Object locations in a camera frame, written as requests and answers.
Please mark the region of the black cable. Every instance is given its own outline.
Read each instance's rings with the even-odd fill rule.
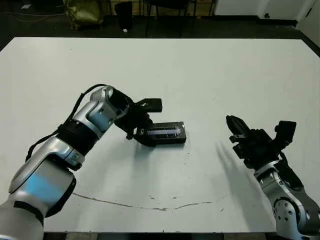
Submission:
[[[39,139],[35,144],[31,145],[29,147],[29,150],[28,150],[28,153],[25,157],[25,161],[28,161],[31,156],[32,156],[32,152],[34,151],[35,147],[38,145],[38,144],[41,144],[43,143],[44,141],[48,140],[49,138],[51,138],[52,136],[56,135],[59,133],[59,130],[61,128],[63,128],[63,125],[68,123],[69,121],[72,120],[72,118],[74,117],[75,113],[77,112],[79,106],[80,106],[80,103],[81,101],[84,99],[85,95],[87,95],[89,92],[91,92],[93,89],[95,88],[98,88],[98,87],[104,87],[106,86],[106,84],[96,84],[96,85],[93,85],[92,87],[88,88],[88,90],[86,90],[84,93],[81,93],[80,96],[78,97],[77,101],[75,102],[75,105],[72,109],[72,112],[70,113],[70,115],[67,117],[67,119],[64,121],[63,124],[59,125],[59,127],[51,134],[49,134],[48,136],[44,136],[43,138]]]

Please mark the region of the gray floor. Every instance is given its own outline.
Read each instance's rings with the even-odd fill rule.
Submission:
[[[80,38],[145,38],[146,17],[133,18],[133,28],[124,33],[118,26],[116,16],[107,16],[102,27],[72,30],[66,15],[43,17],[3,14],[18,12],[39,14],[33,9],[21,9],[22,2],[0,1],[0,50],[13,37],[80,37]],[[40,14],[60,14],[63,7],[51,8]],[[148,38],[178,38],[180,19],[178,17],[151,18]],[[261,24],[254,20],[216,20],[212,17],[196,19],[187,17],[182,27],[181,38],[268,38],[268,39],[302,39],[320,56],[320,49],[302,32],[290,25]]]

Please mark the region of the scratch mark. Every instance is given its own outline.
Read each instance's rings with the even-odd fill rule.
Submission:
[[[165,212],[165,211],[167,211],[169,208],[166,208],[166,207],[164,207],[164,208],[154,207],[154,208],[144,208],[144,209],[159,210],[159,211]]]
[[[189,203],[189,204],[186,204],[186,205],[178,206],[178,207],[174,208],[174,210],[182,209],[182,208],[189,207],[189,206],[199,205],[199,204],[212,204],[212,201]]]
[[[73,192],[72,194],[79,197],[79,198],[88,199],[88,200],[92,200],[92,201],[96,201],[96,202],[100,202],[100,203],[113,204],[113,205],[117,205],[117,206],[121,206],[121,207],[134,208],[134,209],[157,210],[157,211],[162,211],[162,212],[166,212],[168,210],[178,210],[178,209],[182,209],[185,207],[201,205],[201,204],[212,204],[212,201],[203,201],[203,202],[189,203],[189,204],[185,204],[185,205],[174,207],[174,208],[168,208],[168,207],[163,207],[163,208],[153,207],[153,208],[151,208],[151,207],[127,205],[127,204],[122,204],[122,203],[118,203],[118,202],[114,202],[114,201],[101,200],[101,199],[97,199],[94,197],[84,196],[84,195],[81,195],[81,194],[78,194],[75,192]]]
[[[80,198],[90,199],[90,200],[97,201],[97,202],[102,202],[102,203],[107,203],[107,204],[114,204],[114,205],[119,205],[119,206],[128,207],[128,208],[134,208],[134,206],[131,206],[131,205],[126,205],[126,204],[117,203],[117,202],[113,202],[113,201],[100,200],[100,199],[96,199],[94,197],[83,196],[83,195],[80,195],[80,194],[75,193],[75,192],[73,192],[72,194],[76,195],[76,196],[78,196]]]

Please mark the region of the yellow bag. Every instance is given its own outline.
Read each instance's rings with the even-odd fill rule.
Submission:
[[[66,0],[65,12],[69,17],[71,27],[78,29],[83,26],[100,25],[104,16],[99,0]]]

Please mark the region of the white wall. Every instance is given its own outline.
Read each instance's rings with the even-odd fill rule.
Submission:
[[[297,28],[320,47],[320,0],[317,0],[307,18]]]
[[[218,0],[215,15],[257,15],[263,0]]]
[[[215,15],[259,16],[264,19],[297,20],[306,15],[315,0],[217,0]]]

